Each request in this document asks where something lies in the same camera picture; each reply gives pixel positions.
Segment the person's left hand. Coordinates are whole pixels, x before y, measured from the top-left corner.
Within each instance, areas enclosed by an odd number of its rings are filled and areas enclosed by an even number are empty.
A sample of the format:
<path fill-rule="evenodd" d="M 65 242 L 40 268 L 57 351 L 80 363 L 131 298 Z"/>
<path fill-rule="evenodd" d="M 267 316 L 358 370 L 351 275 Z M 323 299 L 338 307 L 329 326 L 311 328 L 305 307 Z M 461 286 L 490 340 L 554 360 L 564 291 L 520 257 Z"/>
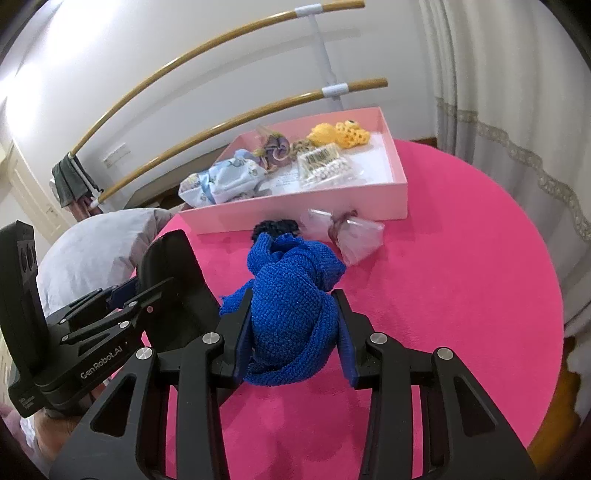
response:
<path fill-rule="evenodd" d="M 34 414 L 33 428 L 35 433 L 34 451 L 36 464 L 45 475 L 48 475 L 53 462 L 69 440 L 80 420 L 80 416 L 52 417 L 45 409 Z"/>

